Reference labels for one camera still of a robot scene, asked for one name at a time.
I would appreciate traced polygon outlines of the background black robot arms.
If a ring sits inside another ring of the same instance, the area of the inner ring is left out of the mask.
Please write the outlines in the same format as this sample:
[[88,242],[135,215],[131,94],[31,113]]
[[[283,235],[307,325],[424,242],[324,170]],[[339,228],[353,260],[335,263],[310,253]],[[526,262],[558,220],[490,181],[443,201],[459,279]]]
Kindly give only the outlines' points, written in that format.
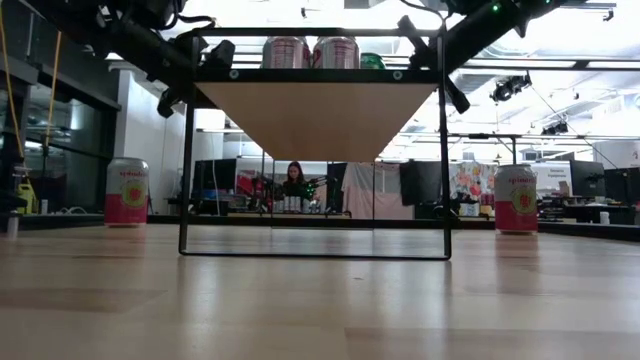
[[248,209],[258,213],[325,215],[332,210],[328,183],[327,176],[298,184],[258,176],[251,181]]

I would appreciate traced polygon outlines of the yellow plastic jug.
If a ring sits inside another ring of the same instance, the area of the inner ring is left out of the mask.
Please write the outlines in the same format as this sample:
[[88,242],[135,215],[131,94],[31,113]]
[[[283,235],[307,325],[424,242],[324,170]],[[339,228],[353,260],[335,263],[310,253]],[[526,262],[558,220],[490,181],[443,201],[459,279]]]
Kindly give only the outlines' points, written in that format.
[[38,211],[38,200],[35,190],[29,179],[22,181],[17,186],[17,195],[24,201],[24,204],[17,208],[17,211],[23,215],[36,214]]

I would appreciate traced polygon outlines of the black aluminium table frame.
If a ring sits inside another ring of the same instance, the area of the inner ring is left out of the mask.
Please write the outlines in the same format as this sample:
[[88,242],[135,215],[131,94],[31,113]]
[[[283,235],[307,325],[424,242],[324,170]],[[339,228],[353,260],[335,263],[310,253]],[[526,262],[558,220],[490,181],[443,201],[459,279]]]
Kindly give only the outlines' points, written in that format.
[[[101,215],[29,215],[19,220],[21,230],[47,230],[57,228],[77,228],[100,226],[104,223]],[[257,226],[293,228],[337,228],[337,229],[394,229],[394,230],[441,230],[440,220],[373,220],[350,218],[294,217],[253,217],[244,214],[239,217],[191,216],[190,225],[202,226]],[[540,233],[619,240],[640,243],[640,226],[601,225],[586,223],[541,222]]]

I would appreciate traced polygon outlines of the floral hanging cloth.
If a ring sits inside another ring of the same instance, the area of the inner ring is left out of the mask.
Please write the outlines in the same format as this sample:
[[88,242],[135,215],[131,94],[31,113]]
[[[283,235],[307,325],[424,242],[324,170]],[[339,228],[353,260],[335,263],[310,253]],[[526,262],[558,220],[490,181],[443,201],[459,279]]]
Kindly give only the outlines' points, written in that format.
[[460,204],[458,214],[491,215],[494,207],[495,164],[459,162],[449,165],[450,195]]

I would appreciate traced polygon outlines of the wooden shelf black metal frame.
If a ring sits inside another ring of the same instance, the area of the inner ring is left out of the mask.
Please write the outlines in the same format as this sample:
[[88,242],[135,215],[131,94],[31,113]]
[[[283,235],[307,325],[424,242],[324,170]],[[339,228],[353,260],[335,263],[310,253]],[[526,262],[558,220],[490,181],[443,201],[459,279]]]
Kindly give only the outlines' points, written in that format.
[[274,160],[374,162],[432,94],[446,110],[446,31],[343,28],[214,28],[206,36],[429,37],[437,60],[427,69],[207,70],[191,55],[183,174],[190,160],[197,95],[203,93]]

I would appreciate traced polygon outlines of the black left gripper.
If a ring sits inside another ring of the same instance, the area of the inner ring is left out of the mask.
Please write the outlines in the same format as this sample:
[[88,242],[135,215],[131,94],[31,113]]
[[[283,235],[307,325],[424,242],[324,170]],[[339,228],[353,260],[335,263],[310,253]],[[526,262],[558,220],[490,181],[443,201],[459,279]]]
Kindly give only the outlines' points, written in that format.
[[205,54],[201,54],[207,46],[203,39],[172,39],[172,43],[185,60],[173,61],[169,68],[168,88],[161,94],[157,106],[158,113],[165,118],[174,113],[174,105],[187,103],[194,95],[194,77],[213,70],[229,70],[235,53],[235,45],[228,40],[223,40]]

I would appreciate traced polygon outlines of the silver Diet Coke can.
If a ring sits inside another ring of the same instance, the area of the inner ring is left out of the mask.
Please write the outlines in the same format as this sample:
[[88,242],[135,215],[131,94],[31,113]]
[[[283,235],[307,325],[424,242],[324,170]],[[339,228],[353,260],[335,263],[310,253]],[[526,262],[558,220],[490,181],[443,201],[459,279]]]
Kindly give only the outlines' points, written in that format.
[[304,37],[268,37],[262,50],[262,68],[305,69],[310,67],[310,49]]

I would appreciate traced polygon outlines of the white hanging shirt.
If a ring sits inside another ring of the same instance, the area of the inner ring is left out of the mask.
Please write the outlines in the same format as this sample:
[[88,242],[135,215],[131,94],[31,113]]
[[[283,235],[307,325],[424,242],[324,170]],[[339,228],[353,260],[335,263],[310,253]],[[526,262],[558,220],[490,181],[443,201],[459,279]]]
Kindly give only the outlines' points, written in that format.
[[402,203],[398,164],[348,163],[341,190],[352,219],[414,219],[414,206]]

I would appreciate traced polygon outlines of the pink white Spindrift can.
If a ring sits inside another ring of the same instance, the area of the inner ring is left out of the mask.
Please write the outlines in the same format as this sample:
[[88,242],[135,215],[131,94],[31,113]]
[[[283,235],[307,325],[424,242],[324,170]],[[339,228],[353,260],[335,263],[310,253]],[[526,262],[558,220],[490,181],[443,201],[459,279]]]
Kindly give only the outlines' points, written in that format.
[[360,50],[354,37],[319,37],[312,52],[311,67],[316,69],[358,69]]
[[104,223],[138,227],[147,223],[149,166],[138,158],[116,157],[107,167]]
[[538,231],[537,176],[529,164],[500,166],[495,174],[495,228],[500,232]]

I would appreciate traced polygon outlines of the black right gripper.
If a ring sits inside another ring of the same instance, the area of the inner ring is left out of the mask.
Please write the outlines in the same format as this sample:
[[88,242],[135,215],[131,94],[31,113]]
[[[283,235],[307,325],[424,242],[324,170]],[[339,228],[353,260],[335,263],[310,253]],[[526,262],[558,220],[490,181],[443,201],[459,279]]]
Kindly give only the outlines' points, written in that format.
[[470,108],[470,103],[465,94],[454,84],[448,75],[441,69],[442,54],[435,47],[430,47],[421,36],[408,36],[407,39],[414,47],[414,53],[409,57],[409,69],[417,70],[428,67],[437,70],[444,76],[444,92],[451,101],[456,111],[463,114]]

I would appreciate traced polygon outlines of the green soda can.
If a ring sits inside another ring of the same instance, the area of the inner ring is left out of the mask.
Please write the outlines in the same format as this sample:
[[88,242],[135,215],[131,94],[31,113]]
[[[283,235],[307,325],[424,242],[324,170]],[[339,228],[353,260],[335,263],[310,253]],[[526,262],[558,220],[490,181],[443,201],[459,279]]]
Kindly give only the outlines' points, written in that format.
[[383,58],[379,54],[363,52],[360,55],[360,68],[384,70],[386,68],[386,65]]

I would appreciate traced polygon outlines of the ceiling light strip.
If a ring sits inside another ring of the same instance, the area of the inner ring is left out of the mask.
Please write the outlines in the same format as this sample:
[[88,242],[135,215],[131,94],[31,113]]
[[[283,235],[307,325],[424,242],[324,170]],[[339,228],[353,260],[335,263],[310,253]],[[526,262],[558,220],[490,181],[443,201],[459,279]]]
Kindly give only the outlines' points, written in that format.
[[[382,55],[384,64],[391,67],[407,67],[408,55]],[[234,65],[254,66],[262,61],[260,53],[237,53],[234,56]],[[467,69],[529,69],[529,70],[569,70],[569,71],[640,71],[640,59],[614,59],[614,58],[472,58],[461,68]]]

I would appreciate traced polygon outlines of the person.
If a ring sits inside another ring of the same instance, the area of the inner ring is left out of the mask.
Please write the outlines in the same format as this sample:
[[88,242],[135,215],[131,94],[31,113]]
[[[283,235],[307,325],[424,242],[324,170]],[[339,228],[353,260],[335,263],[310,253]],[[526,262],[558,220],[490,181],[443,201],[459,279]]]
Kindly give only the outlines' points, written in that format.
[[300,197],[305,200],[311,199],[299,162],[293,161],[288,165],[287,179],[283,183],[283,191],[286,197]]

